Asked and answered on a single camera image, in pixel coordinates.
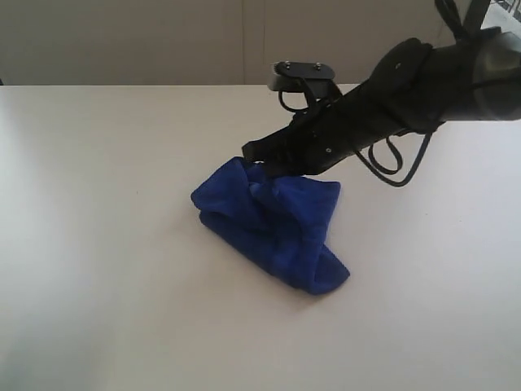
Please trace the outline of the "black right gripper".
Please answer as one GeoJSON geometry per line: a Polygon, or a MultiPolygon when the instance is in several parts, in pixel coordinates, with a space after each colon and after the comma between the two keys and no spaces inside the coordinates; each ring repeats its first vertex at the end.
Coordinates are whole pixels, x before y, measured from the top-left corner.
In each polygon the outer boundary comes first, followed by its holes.
{"type": "Polygon", "coordinates": [[[318,175],[371,145],[409,131],[402,119],[366,96],[363,86],[346,94],[332,81],[292,83],[286,93],[304,95],[306,108],[293,112],[290,124],[242,146],[247,161],[263,161],[269,178],[318,175]],[[284,158],[273,159],[284,149],[284,158]]]}

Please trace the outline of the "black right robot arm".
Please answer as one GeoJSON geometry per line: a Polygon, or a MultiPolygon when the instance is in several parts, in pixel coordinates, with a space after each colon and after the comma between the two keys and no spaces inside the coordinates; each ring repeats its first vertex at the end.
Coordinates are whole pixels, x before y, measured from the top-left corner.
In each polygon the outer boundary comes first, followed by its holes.
{"type": "Polygon", "coordinates": [[[448,121],[520,118],[520,40],[498,28],[435,48],[410,38],[343,93],[321,63],[282,61],[269,88],[302,94],[288,126],[243,146],[274,177],[318,175],[393,136],[430,138],[448,121]]]}

